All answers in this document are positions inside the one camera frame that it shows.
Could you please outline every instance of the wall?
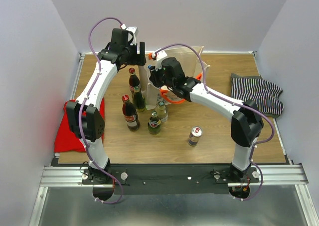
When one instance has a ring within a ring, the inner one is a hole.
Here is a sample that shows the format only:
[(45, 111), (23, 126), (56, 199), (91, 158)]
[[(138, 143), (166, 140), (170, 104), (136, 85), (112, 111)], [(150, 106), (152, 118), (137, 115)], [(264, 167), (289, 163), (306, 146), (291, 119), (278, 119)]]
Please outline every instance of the wall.
[(0, 19), (0, 225), (26, 226), (78, 53), (51, 0), (1, 0)]
[(319, 2), (287, 0), (258, 52), (261, 75), (283, 88), (278, 119), (288, 156), (302, 162), (319, 209)]
[[(98, 20), (115, 16), (139, 28), (146, 50), (171, 43), (205, 50), (257, 50), (286, 0), (52, 0), (79, 52), (89, 52), (87, 35)], [(110, 41), (114, 22), (96, 28), (93, 45)]]

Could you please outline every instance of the striped cloth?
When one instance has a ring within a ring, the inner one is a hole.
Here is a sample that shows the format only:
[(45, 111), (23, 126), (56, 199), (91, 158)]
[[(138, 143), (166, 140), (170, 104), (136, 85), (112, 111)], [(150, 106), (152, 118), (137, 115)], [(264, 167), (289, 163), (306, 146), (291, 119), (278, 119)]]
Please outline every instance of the striped cloth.
[(256, 77), (240, 77), (231, 75), (231, 97), (246, 101), (251, 99), (258, 105), (260, 112), (267, 116), (278, 117), (281, 115), (284, 105), (278, 99), (283, 90), (276, 84)]

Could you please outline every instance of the wooden table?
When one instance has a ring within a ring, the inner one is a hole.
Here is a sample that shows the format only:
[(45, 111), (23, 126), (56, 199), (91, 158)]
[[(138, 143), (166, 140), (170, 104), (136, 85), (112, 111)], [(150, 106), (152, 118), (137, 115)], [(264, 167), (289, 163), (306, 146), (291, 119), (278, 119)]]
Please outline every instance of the wooden table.
[[(203, 55), (211, 65), (207, 85), (223, 94), (230, 95), (230, 74), (258, 75), (252, 55)], [(75, 97), (78, 97), (92, 75), (96, 60), (86, 55)], [(229, 163), (234, 155), (234, 142), (230, 137), (230, 122), (207, 107), (185, 102), (168, 106), (168, 121), (163, 123), (158, 135), (148, 132), (147, 121), (151, 112), (139, 113), (141, 127), (131, 132), (122, 114), (123, 94), (129, 90), (128, 67), (121, 70), (105, 93), (105, 139), (104, 149), (112, 163)], [(196, 147), (189, 146), (187, 138), (193, 126), (203, 129), (203, 136)], [(265, 122), (260, 136), (266, 139), (271, 128)], [(80, 164), (88, 158), (85, 153), (65, 152), (59, 163)], [(257, 163), (283, 163), (285, 157), (278, 135), (260, 145), (254, 154)]]

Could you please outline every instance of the red cloth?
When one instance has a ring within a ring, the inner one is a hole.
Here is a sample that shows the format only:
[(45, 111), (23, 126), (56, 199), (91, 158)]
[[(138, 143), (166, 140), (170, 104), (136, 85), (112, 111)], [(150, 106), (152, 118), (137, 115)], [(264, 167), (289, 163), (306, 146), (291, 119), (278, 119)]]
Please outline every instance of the red cloth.
[[(80, 140), (75, 137), (75, 135), (70, 131), (69, 124), (68, 124), (68, 118), (66, 116), (66, 107), (67, 102), (65, 102), (63, 111), (64, 115), (58, 130), (58, 133), (56, 134), (55, 142), (54, 142), (54, 152), (60, 153), (60, 152), (66, 152), (66, 151), (77, 151), (77, 152), (85, 152), (84, 147)], [(100, 106), (100, 114), (102, 118), (104, 119), (104, 98), (102, 98), (101, 106)]]

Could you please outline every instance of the bag handle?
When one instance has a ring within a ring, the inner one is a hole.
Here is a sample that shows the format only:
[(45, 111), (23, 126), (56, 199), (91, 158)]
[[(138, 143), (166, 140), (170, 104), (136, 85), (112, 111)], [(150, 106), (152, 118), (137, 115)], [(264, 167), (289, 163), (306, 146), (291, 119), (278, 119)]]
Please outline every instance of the bag handle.
[[(203, 73), (200, 73), (197, 77), (196, 77), (196, 79), (197, 80), (201, 80), (201, 78), (202, 78), (202, 76), (203, 76)], [(168, 90), (159, 90), (160, 91), (160, 96), (164, 99), (164, 100), (166, 100), (167, 102), (169, 102), (169, 103), (171, 103), (171, 104), (182, 104), (182, 103), (184, 103), (185, 102), (185, 99), (182, 99), (182, 100), (180, 100), (180, 101), (172, 101), (172, 100), (170, 100), (170, 99), (168, 99), (168, 97), (165, 95), (166, 93), (168, 93)]]

